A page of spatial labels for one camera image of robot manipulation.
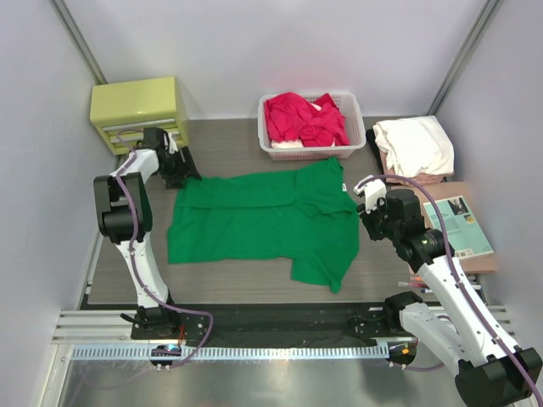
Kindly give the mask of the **green t shirt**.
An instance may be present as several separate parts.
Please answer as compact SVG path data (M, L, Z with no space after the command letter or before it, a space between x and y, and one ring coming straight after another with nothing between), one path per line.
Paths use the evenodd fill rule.
M338 293L359 253L355 202L336 158L297 170L190 179L176 196L168 261L291 259L292 280Z

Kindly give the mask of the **white plastic laundry basket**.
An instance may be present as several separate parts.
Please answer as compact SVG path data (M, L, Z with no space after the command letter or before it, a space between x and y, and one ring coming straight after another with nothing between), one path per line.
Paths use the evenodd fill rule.
M273 148L268 136L265 122L265 101L274 98L276 94L266 94L258 102L257 131L260 148L272 160L315 160L336 157L347 159L355 151L362 149L366 143L365 126L361 114L361 107L356 96L347 91L334 90L330 93L332 100L345 117L345 130L349 139L347 146L311 147L311 148Z

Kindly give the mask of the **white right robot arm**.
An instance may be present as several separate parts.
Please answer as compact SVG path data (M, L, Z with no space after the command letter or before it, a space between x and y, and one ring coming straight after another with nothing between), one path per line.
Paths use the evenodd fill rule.
M534 348L521 348L491 314L442 231L426 227L417 195L390 191L380 180L356 187L355 194L363 200L358 214L370 238L391 241L446 313L440 319L413 292L396 294L385 300L384 329L420 339L451 372L467 406L540 402L535 384L542 358Z

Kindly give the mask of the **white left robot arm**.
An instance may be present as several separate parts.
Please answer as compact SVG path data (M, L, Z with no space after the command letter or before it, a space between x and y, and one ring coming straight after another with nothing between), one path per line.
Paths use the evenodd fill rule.
M122 137L127 129L116 135L129 150L120 168L93 180L98 229L122 255L136 289L135 315L120 316L132 324L132 336L168 339L182 329L182 318L154 257L153 214L145 184L158 175L167 189L182 189L188 180L199 180L201 175L189 148L179 148L166 130L145 127L134 131L143 135L135 147Z

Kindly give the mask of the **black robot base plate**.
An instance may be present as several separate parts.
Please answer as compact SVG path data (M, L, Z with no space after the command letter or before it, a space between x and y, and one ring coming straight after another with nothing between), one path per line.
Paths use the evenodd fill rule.
M200 340L209 347L303 348L367 346L379 338L407 337L383 303L204 304L191 313L139 309L120 315L133 339Z

